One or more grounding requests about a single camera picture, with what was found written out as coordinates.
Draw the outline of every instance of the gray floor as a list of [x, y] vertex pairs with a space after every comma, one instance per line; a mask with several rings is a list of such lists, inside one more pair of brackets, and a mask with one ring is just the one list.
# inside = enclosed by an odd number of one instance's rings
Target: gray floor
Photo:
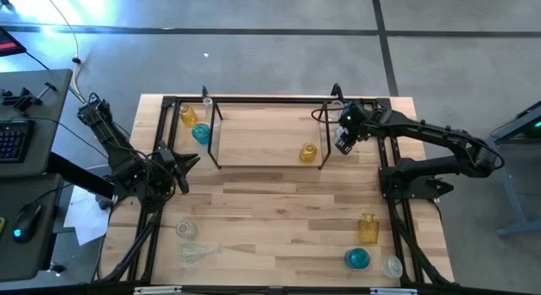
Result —
[[[381, 0], [388, 30], [541, 30], [541, 0]], [[62, 24], [45, 0], [11, 0], [0, 24]], [[153, 28], [272, 28], [374, 30], [372, 0], [55, 0], [73, 24]], [[50, 68], [71, 68], [74, 42], [46, 26], [41, 33], [14, 33]], [[78, 34], [79, 76], [84, 94], [111, 102], [115, 119], [133, 125], [142, 93], [328, 94], [339, 82], [348, 95], [388, 96], [376, 36], [179, 36]], [[400, 96], [412, 96], [419, 118], [486, 137], [539, 101], [539, 38], [389, 38]], [[25, 55], [0, 58], [0, 72], [40, 69]], [[68, 98], [62, 122], [92, 141]], [[104, 164], [93, 150], [59, 130], [54, 150], [83, 166]], [[427, 155], [445, 150], [426, 145]], [[538, 217], [536, 150], [505, 149], [528, 215]], [[441, 200], [445, 238], [456, 281], [469, 287], [541, 292], [541, 232], [499, 238], [512, 223], [511, 207], [495, 176], [445, 177], [454, 192]], [[88, 281], [96, 244], [78, 248], [66, 275], [41, 273], [0, 289]], [[70, 256], [55, 253], [54, 259]]]

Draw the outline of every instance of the yellow glass jar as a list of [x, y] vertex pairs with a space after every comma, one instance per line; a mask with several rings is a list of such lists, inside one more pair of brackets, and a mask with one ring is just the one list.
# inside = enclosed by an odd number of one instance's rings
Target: yellow glass jar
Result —
[[197, 115], [195, 115], [194, 109], [187, 105], [180, 106], [180, 119], [186, 127], [193, 127], [197, 124]]
[[302, 163], [311, 163], [315, 160], [315, 156], [318, 154], [318, 148], [312, 143], [306, 143], [301, 148], [301, 152], [298, 158]]
[[374, 221], [373, 214], [363, 214], [363, 219], [358, 221], [358, 240], [362, 244], [377, 244], [380, 223]]

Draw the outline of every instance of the wooden tabletop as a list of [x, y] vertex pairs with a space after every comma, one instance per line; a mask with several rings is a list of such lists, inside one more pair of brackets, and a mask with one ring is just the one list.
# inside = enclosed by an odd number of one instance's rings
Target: wooden tabletop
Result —
[[[137, 150], [151, 152], [162, 97], [142, 95], [140, 98], [131, 135], [131, 144]], [[262, 122], [282, 121], [284, 124], [310, 121], [309, 112], [319, 107], [219, 105], [223, 108], [224, 121], [258, 118]], [[391, 105], [409, 118], [416, 118], [412, 98], [392, 97]], [[192, 107], [204, 122], [204, 107], [201, 104]], [[171, 115], [167, 116], [165, 141]], [[403, 157], [424, 159], [422, 142], [409, 138], [399, 138], [398, 142]], [[387, 205], [380, 197], [377, 182], [380, 158], [374, 139], [357, 143], [347, 156], [333, 147], [322, 170], [317, 167], [223, 167], [218, 170], [208, 156], [206, 146], [199, 145], [190, 129], [182, 123], [178, 124], [174, 150], [197, 152], [201, 161], [188, 174], [190, 193], [176, 194], [164, 209], [153, 284], [399, 285], [397, 279], [387, 278], [381, 270], [382, 257], [394, 254], [394, 247]], [[419, 246], [440, 273], [452, 281], [437, 210], [429, 202], [415, 199], [411, 201], [411, 207]], [[363, 213], [374, 214], [375, 220], [380, 222], [376, 245], [358, 243], [356, 226]], [[101, 254], [102, 275], [112, 270], [134, 241], [138, 216], [139, 203], [135, 198], [126, 199], [113, 212]], [[181, 220], [193, 221], [199, 228], [196, 243], [218, 243], [221, 251], [191, 265], [181, 264], [181, 247], [188, 242], [179, 238], [175, 231]], [[350, 270], [344, 264], [344, 254], [357, 247], [370, 253], [371, 263], [367, 270]], [[404, 252], [408, 274], [413, 279], [409, 249]], [[139, 272], [145, 256], [146, 246], [139, 259]]]

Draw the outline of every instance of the keyboard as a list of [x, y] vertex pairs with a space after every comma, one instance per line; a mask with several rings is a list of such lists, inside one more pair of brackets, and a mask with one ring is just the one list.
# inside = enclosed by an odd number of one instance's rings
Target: keyboard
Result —
[[34, 129], [34, 121], [0, 121], [0, 163], [20, 163]]

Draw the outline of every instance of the white cable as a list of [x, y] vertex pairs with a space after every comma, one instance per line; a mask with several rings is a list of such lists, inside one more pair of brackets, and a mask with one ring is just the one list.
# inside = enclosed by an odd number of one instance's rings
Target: white cable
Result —
[[[75, 40], [75, 58], [77, 58], [79, 60], [79, 42], [77, 41], [77, 36], [75, 35], [74, 29], [71, 27], [68, 20], [66, 19], [66, 17], [64, 17], [64, 14], [62, 14], [62, 12], [57, 7], [57, 5], [54, 4], [54, 2], [52, 0], [49, 0], [49, 2], [58, 11], [60, 16], [62, 16], [62, 18], [66, 22], [66, 25], [68, 25], [69, 30], [71, 31], [71, 34], [74, 36], [74, 40]], [[86, 103], [85, 97], [83, 96], [83, 94], [81, 94], [81, 92], [79, 90], [79, 85], [77, 84], [77, 78], [78, 77], [79, 77], [79, 63], [75, 63], [74, 76], [72, 78], [72, 81], [74, 83], [75, 92], [77, 94], [77, 98], [79, 99], [79, 101], [81, 101], [82, 103]]]

